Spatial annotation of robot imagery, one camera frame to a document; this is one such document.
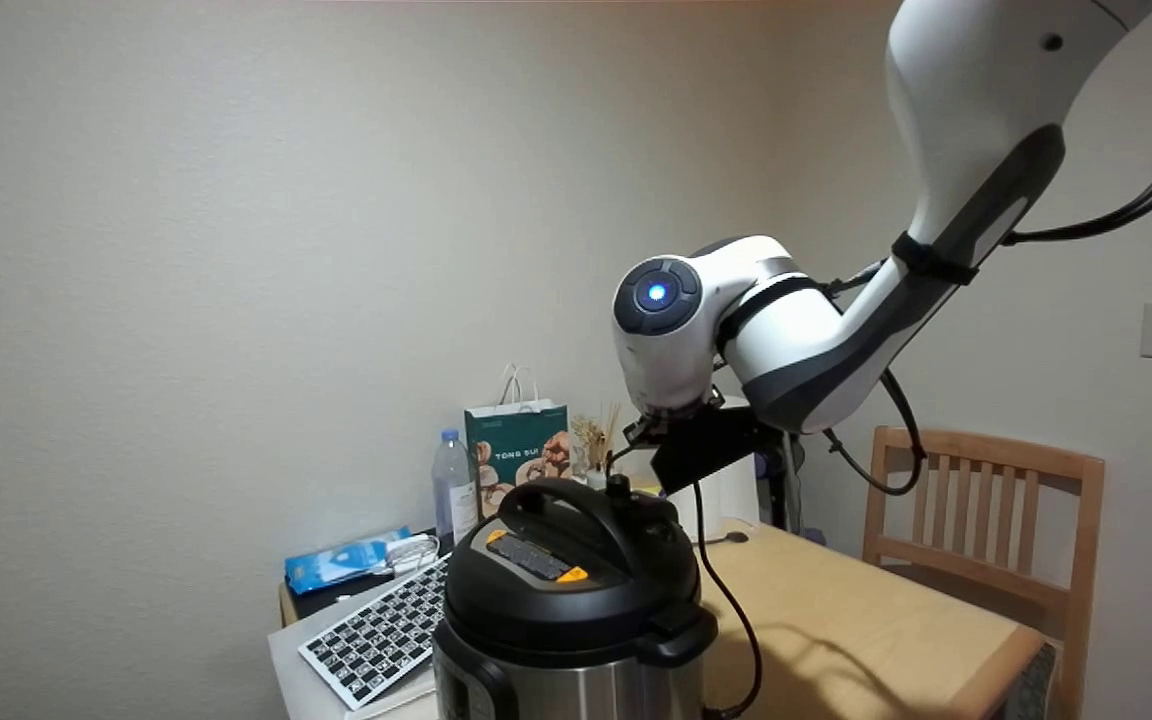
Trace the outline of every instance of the white wall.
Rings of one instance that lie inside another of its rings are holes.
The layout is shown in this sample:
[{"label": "white wall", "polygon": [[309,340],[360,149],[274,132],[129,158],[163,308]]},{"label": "white wall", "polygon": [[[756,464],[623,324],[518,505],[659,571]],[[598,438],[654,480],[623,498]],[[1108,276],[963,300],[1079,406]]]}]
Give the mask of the white wall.
[{"label": "white wall", "polygon": [[[896,143],[879,39],[896,4],[796,4],[782,79],[778,229],[821,276],[883,250],[912,210],[912,165]],[[1152,170],[1152,18],[1101,66],[1069,119],[1069,168],[1032,224],[1085,221]],[[1085,447],[1108,461],[1089,717],[1152,717],[1152,361],[1134,354],[1152,302],[1152,214],[1075,249],[1006,249],[982,262],[896,370],[925,423],[959,423]],[[845,423],[866,455],[870,400]],[[821,442],[806,525],[858,543],[865,485]]]},{"label": "white wall", "polygon": [[278,717],[278,556],[427,519],[513,365],[606,416],[619,271],[765,229],[766,33],[0,0],[0,717]]}]

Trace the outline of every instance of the electric pressure cooker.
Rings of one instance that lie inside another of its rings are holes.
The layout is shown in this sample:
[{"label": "electric pressure cooker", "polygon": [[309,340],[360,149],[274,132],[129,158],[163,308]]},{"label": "electric pressure cooker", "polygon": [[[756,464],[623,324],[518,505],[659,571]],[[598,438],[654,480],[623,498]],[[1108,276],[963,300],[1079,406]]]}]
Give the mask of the electric pressure cooker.
[{"label": "electric pressure cooker", "polygon": [[437,628],[448,720],[701,720],[714,619],[677,509],[570,480],[502,496],[448,558]]}]

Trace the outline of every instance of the wooden table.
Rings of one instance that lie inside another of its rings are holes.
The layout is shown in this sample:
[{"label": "wooden table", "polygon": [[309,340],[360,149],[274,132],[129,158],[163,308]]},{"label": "wooden table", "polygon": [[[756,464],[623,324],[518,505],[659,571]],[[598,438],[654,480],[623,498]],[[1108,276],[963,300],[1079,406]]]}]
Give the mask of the wooden table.
[{"label": "wooden table", "polygon": [[[708,556],[765,644],[765,691],[746,720],[993,717],[1045,635],[891,571],[765,525]],[[752,682],[752,653],[708,582],[720,641],[702,654],[702,702],[728,708]]]}]

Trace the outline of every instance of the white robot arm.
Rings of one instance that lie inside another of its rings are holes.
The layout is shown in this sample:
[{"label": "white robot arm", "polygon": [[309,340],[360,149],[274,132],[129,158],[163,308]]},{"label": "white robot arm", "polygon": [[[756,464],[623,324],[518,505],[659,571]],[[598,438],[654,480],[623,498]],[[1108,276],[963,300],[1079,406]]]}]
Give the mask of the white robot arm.
[{"label": "white robot arm", "polygon": [[649,416],[708,403],[713,361],[778,433],[845,419],[970,279],[1065,158],[1059,124],[1152,0],[902,0],[888,88],[921,205],[841,311],[766,237],[653,255],[617,290],[617,348]]}]

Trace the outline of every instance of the chair backrest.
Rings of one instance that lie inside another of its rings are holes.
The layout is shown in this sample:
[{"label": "chair backrest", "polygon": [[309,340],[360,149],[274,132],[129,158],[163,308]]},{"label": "chair backrest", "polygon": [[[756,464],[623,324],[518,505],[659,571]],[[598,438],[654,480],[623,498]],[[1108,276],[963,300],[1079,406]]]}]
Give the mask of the chair backrest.
[{"label": "chair backrest", "polygon": [[[1049,633],[1059,644],[1051,712],[1079,717],[1105,464],[948,429],[921,442],[917,493],[866,493],[865,558]],[[874,429],[870,475],[899,485],[907,472],[907,433]]]}]

